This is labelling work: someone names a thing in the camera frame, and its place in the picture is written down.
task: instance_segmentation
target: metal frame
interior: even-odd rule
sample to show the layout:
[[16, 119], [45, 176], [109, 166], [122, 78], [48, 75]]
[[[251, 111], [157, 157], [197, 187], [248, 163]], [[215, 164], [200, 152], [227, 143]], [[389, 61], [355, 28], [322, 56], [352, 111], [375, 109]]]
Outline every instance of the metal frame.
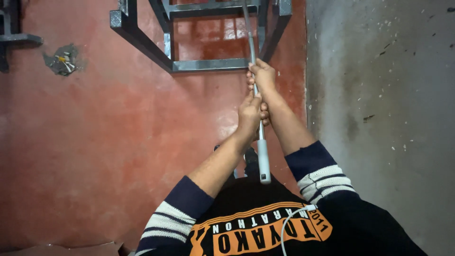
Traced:
[[40, 46], [43, 40], [39, 36], [20, 33], [20, 0], [3, 0], [0, 16], [3, 17], [3, 34], [0, 35], [0, 71], [9, 71], [6, 49], [10, 45]]
[[[170, 0], [149, 0], [164, 32], [164, 52], [137, 25], [137, 0], [118, 0], [118, 10], [110, 11], [111, 29], [153, 60], [168, 73], [242, 70], [248, 58], [175, 61], [174, 18], [232, 15], [242, 13], [244, 0], [204, 4], [171, 5]], [[258, 57], [269, 61], [292, 15], [292, 0], [272, 0], [271, 29], [267, 31], [269, 0], [246, 0], [249, 13], [258, 15]]]

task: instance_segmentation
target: metal pole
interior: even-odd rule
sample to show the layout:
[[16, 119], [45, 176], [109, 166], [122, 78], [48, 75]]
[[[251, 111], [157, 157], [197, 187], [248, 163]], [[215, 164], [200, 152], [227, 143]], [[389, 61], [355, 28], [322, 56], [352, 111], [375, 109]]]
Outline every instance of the metal pole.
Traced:
[[[253, 41], [253, 30], [250, 23], [250, 17], [247, 8], [246, 0], [243, 0], [243, 13], [245, 14], [245, 27], [248, 32], [248, 43], [250, 45], [250, 53], [251, 53], [251, 63], [256, 64], [256, 52], [254, 49], [254, 41]], [[254, 84], [254, 95], [258, 93], [258, 87], [256, 83]], [[258, 140], [258, 158], [259, 158], [259, 177], [262, 184], [269, 184], [271, 182], [270, 179], [270, 166], [268, 161], [268, 153], [267, 153], [267, 141], [265, 140], [265, 133], [264, 133], [264, 125], [261, 121], [259, 124], [259, 140]]]

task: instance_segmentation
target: hand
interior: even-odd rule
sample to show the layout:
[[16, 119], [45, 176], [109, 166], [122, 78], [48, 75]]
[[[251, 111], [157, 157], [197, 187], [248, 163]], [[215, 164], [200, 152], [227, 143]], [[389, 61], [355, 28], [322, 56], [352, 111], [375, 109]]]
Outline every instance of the hand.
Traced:
[[267, 98], [270, 93], [277, 92], [275, 88], [274, 68], [260, 59], [256, 59], [256, 65], [250, 63], [248, 68], [250, 70], [247, 72], [248, 84], [250, 84], [249, 88], [252, 89], [253, 84], [256, 82], [256, 85], [264, 98]]
[[253, 91], [250, 91], [238, 108], [238, 127], [234, 134], [248, 146], [257, 139], [259, 122], [262, 120], [264, 126], [270, 124], [267, 104], [261, 102], [261, 94], [253, 97]]

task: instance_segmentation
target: red floor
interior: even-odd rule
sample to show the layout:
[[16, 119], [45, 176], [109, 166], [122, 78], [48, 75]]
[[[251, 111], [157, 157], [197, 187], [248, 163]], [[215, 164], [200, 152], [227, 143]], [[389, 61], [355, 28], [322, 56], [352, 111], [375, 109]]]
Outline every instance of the red floor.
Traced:
[[[140, 28], [162, 47], [146, 0]], [[34, 0], [23, 31], [41, 48], [14, 50], [0, 75], [0, 248], [123, 241], [135, 248], [152, 212], [237, 125], [245, 72], [171, 76], [109, 27], [116, 0]], [[278, 89], [305, 120], [305, 7], [271, 65]], [[181, 20], [180, 60], [247, 57], [242, 19]], [[74, 43], [86, 67], [69, 77], [42, 51]], [[278, 140], [266, 129], [272, 173], [298, 193]]]

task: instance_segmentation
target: shoe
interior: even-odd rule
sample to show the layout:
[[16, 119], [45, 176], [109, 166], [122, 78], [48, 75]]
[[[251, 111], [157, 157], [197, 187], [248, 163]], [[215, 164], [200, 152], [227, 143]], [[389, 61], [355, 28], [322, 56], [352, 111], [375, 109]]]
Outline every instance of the shoe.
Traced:
[[247, 151], [243, 155], [243, 160], [245, 160], [245, 163], [247, 163], [247, 165], [259, 162], [258, 154], [256, 153], [256, 151], [254, 151], [254, 148], [250, 147], [249, 149], [247, 149]]

